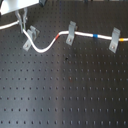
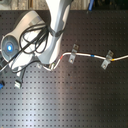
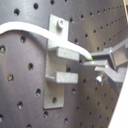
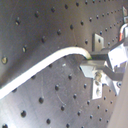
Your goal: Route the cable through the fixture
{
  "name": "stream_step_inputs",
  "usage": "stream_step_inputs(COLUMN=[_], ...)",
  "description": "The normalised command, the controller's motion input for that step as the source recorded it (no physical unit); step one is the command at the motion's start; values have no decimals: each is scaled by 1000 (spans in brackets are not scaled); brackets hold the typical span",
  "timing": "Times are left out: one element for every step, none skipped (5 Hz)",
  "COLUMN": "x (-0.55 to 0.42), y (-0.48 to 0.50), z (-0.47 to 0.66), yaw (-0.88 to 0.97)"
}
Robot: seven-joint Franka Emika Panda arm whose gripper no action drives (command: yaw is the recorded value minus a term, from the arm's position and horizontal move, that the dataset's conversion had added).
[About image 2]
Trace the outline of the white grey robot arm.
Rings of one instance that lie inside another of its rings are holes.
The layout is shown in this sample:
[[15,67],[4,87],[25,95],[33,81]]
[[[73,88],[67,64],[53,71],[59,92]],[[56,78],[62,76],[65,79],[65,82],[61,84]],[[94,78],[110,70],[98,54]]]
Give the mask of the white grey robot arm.
[[1,40],[1,54],[13,72],[26,68],[32,59],[42,65],[51,65],[58,57],[61,39],[65,30],[72,0],[46,0],[50,22],[46,23],[34,11],[22,13],[14,29]]

